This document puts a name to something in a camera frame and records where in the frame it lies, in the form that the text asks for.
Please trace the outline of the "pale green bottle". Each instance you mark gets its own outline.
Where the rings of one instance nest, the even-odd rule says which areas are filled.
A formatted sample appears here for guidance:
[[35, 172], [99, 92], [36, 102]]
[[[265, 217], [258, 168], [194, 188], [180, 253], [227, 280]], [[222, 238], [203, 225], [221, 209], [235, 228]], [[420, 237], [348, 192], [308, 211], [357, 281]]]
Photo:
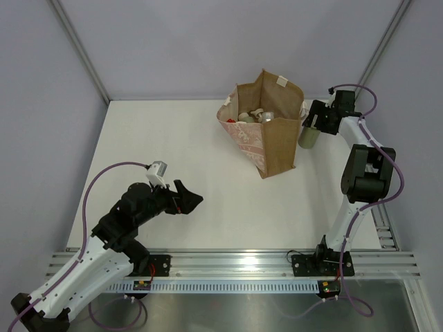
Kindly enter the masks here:
[[303, 127], [298, 139], [298, 144], [303, 149], [312, 149], [316, 144], [316, 141], [321, 131], [316, 128]]
[[250, 114], [243, 112], [238, 115], [238, 122], [254, 123], [255, 120]]

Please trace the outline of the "beige pump lotion bottle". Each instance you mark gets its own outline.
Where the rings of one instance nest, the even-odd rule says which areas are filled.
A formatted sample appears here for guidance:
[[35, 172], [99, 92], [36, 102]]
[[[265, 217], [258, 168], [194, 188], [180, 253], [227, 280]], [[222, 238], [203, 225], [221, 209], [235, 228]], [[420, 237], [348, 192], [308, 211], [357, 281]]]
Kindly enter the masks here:
[[264, 113], [264, 109], [259, 108], [254, 111], [250, 111], [251, 117], [255, 118], [255, 120], [259, 123], [262, 122], [262, 114]]

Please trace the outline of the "silver toothpaste tube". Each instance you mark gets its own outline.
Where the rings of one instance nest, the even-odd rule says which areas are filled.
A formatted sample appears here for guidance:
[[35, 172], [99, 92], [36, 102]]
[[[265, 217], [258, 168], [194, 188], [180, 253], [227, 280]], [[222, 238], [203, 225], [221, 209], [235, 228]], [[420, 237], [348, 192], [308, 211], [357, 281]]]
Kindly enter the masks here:
[[259, 117], [259, 122], [264, 124], [266, 122], [272, 121], [274, 118], [275, 118], [274, 112], [272, 111], [262, 112]]

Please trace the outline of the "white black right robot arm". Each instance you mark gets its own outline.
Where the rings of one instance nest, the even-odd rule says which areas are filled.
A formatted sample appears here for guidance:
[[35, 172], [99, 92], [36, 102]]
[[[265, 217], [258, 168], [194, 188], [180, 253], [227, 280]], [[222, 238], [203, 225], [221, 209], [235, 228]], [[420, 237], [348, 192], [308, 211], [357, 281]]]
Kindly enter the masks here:
[[343, 201], [332, 228], [313, 254], [291, 256], [295, 276], [353, 276], [352, 240], [367, 211], [390, 190], [396, 152], [369, 132], [364, 114], [355, 110], [353, 91], [331, 88], [326, 102], [314, 100], [302, 123], [299, 145], [312, 148], [319, 134], [340, 135], [350, 148], [341, 177]]

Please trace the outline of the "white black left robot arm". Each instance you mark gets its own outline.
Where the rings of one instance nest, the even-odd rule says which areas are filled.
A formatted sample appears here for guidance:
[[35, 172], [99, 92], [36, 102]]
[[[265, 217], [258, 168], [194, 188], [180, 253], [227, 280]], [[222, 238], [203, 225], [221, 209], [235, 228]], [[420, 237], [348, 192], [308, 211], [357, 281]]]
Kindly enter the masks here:
[[116, 280], [144, 274], [150, 252], [138, 229], [161, 213], [189, 214], [203, 197], [175, 180], [176, 189], [134, 183], [92, 229], [77, 252], [48, 282], [11, 301], [28, 331], [67, 331], [71, 321]]

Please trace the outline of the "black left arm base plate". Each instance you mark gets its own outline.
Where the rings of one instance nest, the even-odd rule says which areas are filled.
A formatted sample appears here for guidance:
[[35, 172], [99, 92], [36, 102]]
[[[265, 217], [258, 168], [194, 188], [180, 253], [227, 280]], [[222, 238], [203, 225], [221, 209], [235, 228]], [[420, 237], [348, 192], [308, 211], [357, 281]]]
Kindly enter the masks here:
[[170, 255], [150, 255], [148, 265], [141, 272], [132, 272], [129, 277], [168, 277], [170, 275]]

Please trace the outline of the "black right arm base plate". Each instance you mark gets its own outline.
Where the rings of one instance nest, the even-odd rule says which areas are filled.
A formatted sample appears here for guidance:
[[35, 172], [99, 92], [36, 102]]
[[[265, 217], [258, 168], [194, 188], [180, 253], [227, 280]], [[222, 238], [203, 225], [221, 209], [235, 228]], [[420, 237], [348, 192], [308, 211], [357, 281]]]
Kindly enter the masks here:
[[340, 273], [340, 253], [318, 255], [292, 255], [291, 265], [295, 277], [336, 277]]

